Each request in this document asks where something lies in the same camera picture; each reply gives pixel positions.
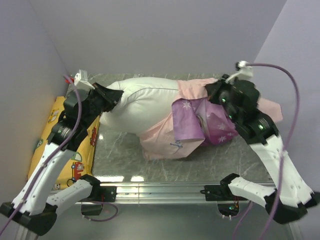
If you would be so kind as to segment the purple princess pillowcase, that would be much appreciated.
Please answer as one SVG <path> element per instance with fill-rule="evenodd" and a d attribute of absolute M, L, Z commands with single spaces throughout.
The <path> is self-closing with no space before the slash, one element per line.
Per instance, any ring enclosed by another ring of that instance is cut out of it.
<path fill-rule="evenodd" d="M 214 78 L 179 80 L 170 114 L 139 136 L 146 160 L 175 160 L 200 146 L 217 146 L 238 136 L 223 107 L 208 101 Z"/>

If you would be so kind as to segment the white pillow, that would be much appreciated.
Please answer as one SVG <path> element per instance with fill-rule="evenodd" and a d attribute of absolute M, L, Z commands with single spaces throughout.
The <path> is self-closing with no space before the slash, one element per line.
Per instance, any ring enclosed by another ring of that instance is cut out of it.
<path fill-rule="evenodd" d="M 179 93 L 177 80 L 159 77 L 129 78 L 107 88 L 121 90 L 123 94 L 112 111 L 101 115 L 100 123 L 131 134 L 141 134 L 166 118 Z"/>

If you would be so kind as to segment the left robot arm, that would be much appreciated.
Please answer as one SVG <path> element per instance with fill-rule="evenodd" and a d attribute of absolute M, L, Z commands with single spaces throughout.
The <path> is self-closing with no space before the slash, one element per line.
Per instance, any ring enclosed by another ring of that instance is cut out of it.
<path fill-rule="evenodd" d="M 90 90 L 71 91 L 64 99 L 63 111 L 51 128 L 35 170 L 14 200 L 1 204 L 1 214 L 43 236 L 57 217 L 75 203 L 81 200 L 99 203 L 103 198 L 101 182 L 89 174 L 55 195 L 50 193 L 64 166 L 88 136 L 88 128 L 102 113 L 113 110 L 123 93 L 96 82 Z"/>

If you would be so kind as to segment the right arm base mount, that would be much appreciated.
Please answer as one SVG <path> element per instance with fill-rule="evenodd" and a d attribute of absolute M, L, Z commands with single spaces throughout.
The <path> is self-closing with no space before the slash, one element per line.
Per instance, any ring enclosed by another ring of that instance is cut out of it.
<path fill-rule="evenodd" d="M 240 217 L 242 213 L 240 202 L 246 201 L 244 197 L 236 196 L 222 185 L 205 185 L 200 193 L 204 195 L 207 202 L 216 202 L 218 213 L 222 218 L 230 220 Z"/>

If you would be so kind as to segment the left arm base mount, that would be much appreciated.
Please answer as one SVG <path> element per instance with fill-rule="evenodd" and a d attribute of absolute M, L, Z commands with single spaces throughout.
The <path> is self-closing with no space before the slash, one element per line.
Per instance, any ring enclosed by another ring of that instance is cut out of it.
<path fill-rule="evenodd" d="M 85 217 L 99 216 L 104 205 L 114 203 L 117 196 L 116 186 L 101 186 L 97 194 L 81 201 L 81 214 Z"/>

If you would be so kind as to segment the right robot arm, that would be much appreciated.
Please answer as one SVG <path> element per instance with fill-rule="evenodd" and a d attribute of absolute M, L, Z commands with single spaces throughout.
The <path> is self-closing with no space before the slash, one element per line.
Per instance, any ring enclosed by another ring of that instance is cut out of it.
<path fill-rule="evenodd" d="M 319 205 L 319 192 L 304 182 L 288 152 L 283 150 L 280 132 L 267 112 L 270 101 L 261 98 L 254 83 L 248 80 L 228 83 L 222 78 L 206 85 L 205 89 L 209 102 L 223 108 L 236 132 L 257 154 L 275 184 L 263 186 L 232 173 L 220 181 L 219 195 L 226 200 L 247 199 L 264 207 L 268 214 L 276 206 L 272 219 L 279 224 L 297 221 L 309 208 Z"/>

